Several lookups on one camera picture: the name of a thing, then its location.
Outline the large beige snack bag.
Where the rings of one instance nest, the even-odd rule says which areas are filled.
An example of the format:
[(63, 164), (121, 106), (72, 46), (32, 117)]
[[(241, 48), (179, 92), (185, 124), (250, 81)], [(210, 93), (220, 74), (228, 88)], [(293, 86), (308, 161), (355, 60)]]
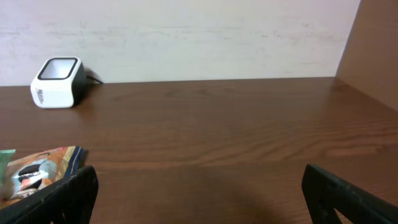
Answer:
[(1, 208), (74, 175), (84, 151), (80, 146), (58, 147), (9, 162), (1, 185)]

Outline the teal wet wipes pack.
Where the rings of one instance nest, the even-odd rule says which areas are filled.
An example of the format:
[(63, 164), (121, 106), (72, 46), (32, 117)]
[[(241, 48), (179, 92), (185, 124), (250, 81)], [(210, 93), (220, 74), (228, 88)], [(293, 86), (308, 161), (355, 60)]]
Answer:
[(15, 151), (15, 149), (0, 150), (0, 186), (4, 183), (7, 165), (15, 154)]

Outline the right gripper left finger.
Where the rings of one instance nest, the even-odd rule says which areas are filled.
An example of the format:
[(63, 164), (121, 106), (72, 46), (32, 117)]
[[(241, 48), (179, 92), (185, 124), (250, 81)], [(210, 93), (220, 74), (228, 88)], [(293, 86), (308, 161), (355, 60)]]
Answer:
[(1, 223), (89, 223), (99, 183), (92, 166), (1, 210)]

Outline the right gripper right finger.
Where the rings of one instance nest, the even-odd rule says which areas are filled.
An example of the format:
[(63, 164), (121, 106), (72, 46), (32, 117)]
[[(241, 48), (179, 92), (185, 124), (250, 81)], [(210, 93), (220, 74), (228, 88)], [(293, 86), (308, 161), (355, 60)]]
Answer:
[(313, 223), (397, 223), (397, 207), (315, 165), (307, 164), (302, 191)]

